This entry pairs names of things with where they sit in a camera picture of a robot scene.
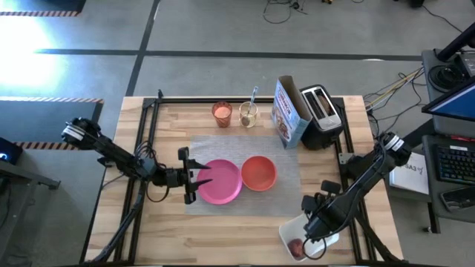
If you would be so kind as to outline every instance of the concrete floor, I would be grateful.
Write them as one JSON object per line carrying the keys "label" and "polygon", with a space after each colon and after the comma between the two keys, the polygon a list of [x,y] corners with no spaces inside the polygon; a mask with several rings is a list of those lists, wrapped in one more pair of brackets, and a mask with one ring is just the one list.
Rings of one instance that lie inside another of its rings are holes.
{"label": "concrete floor", "polygon": [[[0,95],[96,97],[105,100],[100,125],[113,137],[122,98],[136,64],[154,0],[88,0],[77,18],[0,17]],[[283,24],[262,19],[265,0],[162,0],[147,50],[334,53],[418,56],[444,47],[457,32],[423,9],[404,1],[366,0],[332,5],[308,0],[309,15],[292,12]],[[426,6],[465,29],[474,20],[469,0],[433,0]],[[270,19],[285,17],[274,6]],[[52,54],[33,53],[50,49]],[[298,87],[319,83],[333,95],[366,94],[421,66],[416,61],[335,59],[251,59],[226,57],[145,56],[135,96],[248,95],[273,93],[278,76],[291,74]],[[417,87],[423,102],[424,87]],[[398,113],[417,102],[405,88],[376,115]],[[399,119],[394,131],[406,134],[429,117],[416,109]],[[381,123],[385,129],[391,121]],[[96,154],[84,151],[26,151],[22,165],[54,179],[57,192],[39,188],[17,240],[34,266],[77,263],[88,230],[104,168]],[[441,220],[442,234],[429,235],[424,203],[391,198],[404,257],[415,263],[472,266],[475,225]],[[57,236],[62,231],[62,238]]]}

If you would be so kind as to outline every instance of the wooden tabletop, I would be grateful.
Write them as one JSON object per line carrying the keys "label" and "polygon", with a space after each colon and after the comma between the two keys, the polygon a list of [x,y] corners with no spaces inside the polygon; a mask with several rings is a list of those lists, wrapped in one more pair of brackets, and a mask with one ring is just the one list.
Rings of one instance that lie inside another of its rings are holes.
{"label": "wooden tabletop", "polygon": [[[143,97],[125,97],[122,104],[114,142],[129,152],[134,150],[142,101]],[[344,96],[344,103],[355,152],[370,152],[373,138],[362,97]],[[276,134],[270,119],[271,104],[259,104],[258,122],[249,129],[239,125],[238,113],[235,112],[238,107],[233,105],[230,127],[218,128],[210,104],[161,104],[154,141],[158,161],[179,168],[181,162],[177,158],[177,149],[190,146],[190,138],[194,135]],[[334,148],[308,151],[300,144],[297,149],[302,195],[320,191],[324,179],[340,182]],[[118,175],[117,169],[108,169],[105,182]],[[126,185],[127,179],[119,179],[102,191],[86,260],[98,255],[117,230]],[[159,199],[165,189],[151,186],[149,192],[152,199]],[[278,235],[278,227],[292,218],[187,215],[183,193],[183,188],[173,188],[161,203],[145,200],[136,264],[293,264]],[[381,181],[365,200],[371,226],[393,254],[402,258],[384,182]],[[361,229],[358,234],[364,247]],[[125,242],[124,255],[128,246]],[[328,248],[321,260],[307,260],[304,264],[354,262],[350,231],[346,228],[340,233],[340,240]]]}

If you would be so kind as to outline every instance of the black keyboard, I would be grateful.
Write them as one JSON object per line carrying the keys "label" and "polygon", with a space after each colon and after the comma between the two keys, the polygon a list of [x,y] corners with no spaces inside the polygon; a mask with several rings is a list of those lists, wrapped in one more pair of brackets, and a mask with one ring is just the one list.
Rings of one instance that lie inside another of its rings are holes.
{"label": "black keyboard", "polygon": [[439,179],[475,185],[475,151],[436,146]]}

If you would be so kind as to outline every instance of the monitor screen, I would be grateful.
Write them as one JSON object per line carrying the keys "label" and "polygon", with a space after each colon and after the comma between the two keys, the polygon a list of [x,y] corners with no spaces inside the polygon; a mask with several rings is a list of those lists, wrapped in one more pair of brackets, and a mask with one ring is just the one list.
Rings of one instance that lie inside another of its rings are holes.
{"label": "monitor screen", "polygon": [[460,88],[431,102],[423,108],[423,111],[434,115],[475,121],[475,79],[470,79]]}

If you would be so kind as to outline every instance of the orange bowl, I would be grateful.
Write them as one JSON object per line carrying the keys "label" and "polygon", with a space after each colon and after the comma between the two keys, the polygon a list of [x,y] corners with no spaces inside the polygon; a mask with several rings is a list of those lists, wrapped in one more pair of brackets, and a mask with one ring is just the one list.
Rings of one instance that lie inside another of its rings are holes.
{"label": "orange bowl", "polygon": [[241,168],[243,183],[253,191],[270,189],[277,180],[277,168],[264,156],[251,156]]}

